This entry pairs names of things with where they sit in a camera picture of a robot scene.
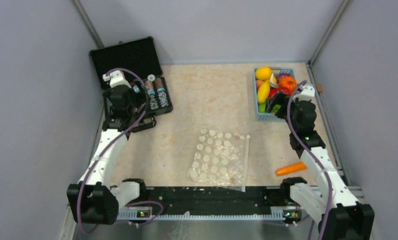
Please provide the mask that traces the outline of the blue perforated plastic basket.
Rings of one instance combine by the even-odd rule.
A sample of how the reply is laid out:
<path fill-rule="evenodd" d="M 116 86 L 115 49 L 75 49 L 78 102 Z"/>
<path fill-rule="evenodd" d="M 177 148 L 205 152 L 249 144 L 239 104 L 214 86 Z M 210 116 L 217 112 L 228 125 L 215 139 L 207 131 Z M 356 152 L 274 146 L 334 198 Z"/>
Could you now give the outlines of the blue perforated plastic basket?
<path fill-rule="evenodd" d="M 280 73 L 288 73 L 288 74 L 291 75 L 291 77 L 293 77 L 293 78 L 295 77 L 295 71 L 294 71 L 294 69 L 291 68 L 291 67 L 275 67 L 275 66 L 267 66 L 267 67 L 269 67 L 269 68 L 272 69 L 272 76 L 271 76 L 271 78 L 270 78 L 269 80 L 266 80 L 266 81 L 264 81 L 264 82 L 268 82 L 268 83 L 269 83 L 270 89 L 274 88 L 273 85 L 275 85 L 276 88 L 279 86 L 279 85 L 278 85 L 278 81 L 277 81 L 277 79 L 276 79 L 276 76 L 277 76 L 278 74 L 280 74 Z M 255 85 L 256 85 L 256 80 L 257 80 L 257 79 L 255 78 L 255 70 L 256 70 L 257 68 L 260 68 L 260 67 L 254 68 L 254 74 L 253 74 Z M 261 121 L 261 122 L 277 122 L 277 121 L 281 121 L 281 120 L 282 120 L 281 118 L 277 118 L 277 117 L 276 117 L 274 114 L 272 114 L 272 113 L 267 113 L 267 112 L 265 112 L 265 113 L 260 113 L 260 112 L 259 112 L 259 110 L 258 110 L 258 105 L 259 105 L 259 103 L 257 102 L 257 91 L 258 91 L 258 90 L 255 90 L 255 92 L 254 92 L 254 94 L 253 94 L 253 95 L 254 95 L 254 98 L 255 98 L 255 103 L 254 103 L 255 119 L 256 119 L 257 121 Z"/>

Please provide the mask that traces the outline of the clear dotted zip bag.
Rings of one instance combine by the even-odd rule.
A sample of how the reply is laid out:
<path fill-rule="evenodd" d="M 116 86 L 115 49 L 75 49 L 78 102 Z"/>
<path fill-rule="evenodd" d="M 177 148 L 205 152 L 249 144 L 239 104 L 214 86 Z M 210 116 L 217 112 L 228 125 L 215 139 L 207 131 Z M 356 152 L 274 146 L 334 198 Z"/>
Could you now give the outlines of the clear dotted zip bag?
<path fill-rule="evenodd" d="M 249 134 L 201 128 L 188 177 L 206 187 L 245 192 L 250 140 Z"/>

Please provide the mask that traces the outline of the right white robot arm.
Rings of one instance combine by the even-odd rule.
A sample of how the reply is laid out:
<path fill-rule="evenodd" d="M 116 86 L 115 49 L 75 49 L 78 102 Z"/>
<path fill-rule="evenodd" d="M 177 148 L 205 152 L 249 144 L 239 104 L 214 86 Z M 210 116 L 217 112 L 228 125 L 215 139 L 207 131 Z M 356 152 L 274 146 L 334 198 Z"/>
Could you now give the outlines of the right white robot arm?
<path fill-rule="evenodd" d="M 280 185 L 280 200 L 286 206 L 298 204 L 312 218 L 320 240 L 368 240 L 375 212 L 370 204 L 361 203 L 343 181 L 328 155 L 324 141 L 315 130 L 317 117 L 315 87 L 302 81 L 292 94 L 277 92 L 268 103 L 284 119 L 290 130 L 291 148 L 311 172 L 319 193 L 301 177 L 289 177 Z"/>

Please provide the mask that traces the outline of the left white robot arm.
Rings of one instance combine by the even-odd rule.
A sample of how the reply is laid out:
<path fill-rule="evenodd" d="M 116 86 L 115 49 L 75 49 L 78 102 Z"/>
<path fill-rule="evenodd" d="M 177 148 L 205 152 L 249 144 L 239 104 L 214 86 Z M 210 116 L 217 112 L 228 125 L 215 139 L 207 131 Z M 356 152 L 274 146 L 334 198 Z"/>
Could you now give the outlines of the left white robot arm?
<path fill-rule="evenodd" d="M 75 222 L 113 225 L 119 210 L 128 203 L 141 207 L 147 202 L 144 182 L 128 179 L 111 185 L 118 157 L 132 130 L 147 114 L 149 95 L 144 81 L 125 68 L 114 68 L 102 76 L 109 84 L 103 93 L 106 105 L 97 149 L 78 183 L 68 186 L 66 195 Z"/>

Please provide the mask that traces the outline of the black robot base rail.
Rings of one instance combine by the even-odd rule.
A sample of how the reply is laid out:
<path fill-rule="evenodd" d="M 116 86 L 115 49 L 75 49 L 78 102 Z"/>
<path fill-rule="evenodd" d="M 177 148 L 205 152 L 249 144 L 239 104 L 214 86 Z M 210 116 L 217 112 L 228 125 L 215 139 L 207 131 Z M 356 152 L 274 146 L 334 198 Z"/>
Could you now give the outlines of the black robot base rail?
<path fill-rule="evenodd" d="M 162 219 L 190 215 L 293 220 L 306 216 L 297 203 L 283 198 L 276 186 L 248 186 L 245 191 L 204 186 L 146 187 L 135 199 L 140 201 L 147 201 L 147 216 L 162 209 Z"/>

